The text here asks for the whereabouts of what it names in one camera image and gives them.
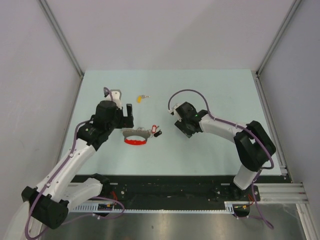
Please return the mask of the red handled metal key holder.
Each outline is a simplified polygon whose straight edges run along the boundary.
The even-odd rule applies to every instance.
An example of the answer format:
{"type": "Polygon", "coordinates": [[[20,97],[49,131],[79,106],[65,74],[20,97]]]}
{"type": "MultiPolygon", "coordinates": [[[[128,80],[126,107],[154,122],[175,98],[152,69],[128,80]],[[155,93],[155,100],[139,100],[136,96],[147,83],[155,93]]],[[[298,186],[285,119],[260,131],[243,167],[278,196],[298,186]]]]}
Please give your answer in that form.
{"type": "Polygon", "coordinates": [[[150,129],[143,127],[138,128],[123,128],[121,133],[124,138],[124,142],[132,146],[142,146],[148,142],[148,139],[153,136],[150,129]]]}

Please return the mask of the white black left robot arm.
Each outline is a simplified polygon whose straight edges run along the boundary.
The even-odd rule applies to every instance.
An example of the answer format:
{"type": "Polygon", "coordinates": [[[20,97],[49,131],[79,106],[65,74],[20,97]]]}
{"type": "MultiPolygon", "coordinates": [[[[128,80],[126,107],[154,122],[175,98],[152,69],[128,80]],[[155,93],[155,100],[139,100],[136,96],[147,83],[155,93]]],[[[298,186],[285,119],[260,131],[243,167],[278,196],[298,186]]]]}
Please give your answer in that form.
{"type": "Polygon", "coordinates": [[[73,143],[65,157],[36,185],[25,187],[22,200],[29,202],[31,216],[50,229],[57,229],[70,210],[91,199],[105,200],[110,196],[110,180],[98,173],[91,175],[74,193],[66,193],[69,183],[79,169],[105,143],[113,130],[134,127],[133,107],[123,108],[112,100],[102,100],[90,120],[77,125],[73,143]]]}

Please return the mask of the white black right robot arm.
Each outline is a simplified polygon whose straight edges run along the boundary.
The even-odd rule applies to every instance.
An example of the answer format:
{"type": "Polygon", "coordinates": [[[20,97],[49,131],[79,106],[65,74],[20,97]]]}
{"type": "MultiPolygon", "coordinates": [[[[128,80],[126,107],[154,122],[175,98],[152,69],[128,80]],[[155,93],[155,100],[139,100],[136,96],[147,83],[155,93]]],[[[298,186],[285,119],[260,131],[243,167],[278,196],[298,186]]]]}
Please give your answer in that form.
{"type": "Polygon", "coordinates": [[[197,111],[189,103],[176,104],[168,110],[177,121],[174,125],[188,138],[195,133],[213,134],[235,144],[241,166],[233,179],[230,188],[231,196],[242,201],[249,194],[248,187],[258,178],[264,164],[270,161],[272,169],[274,162],[272,156],[276,147],[262,125],[253,120],[241,125],[212,116],[208,110],[197,111]]]}

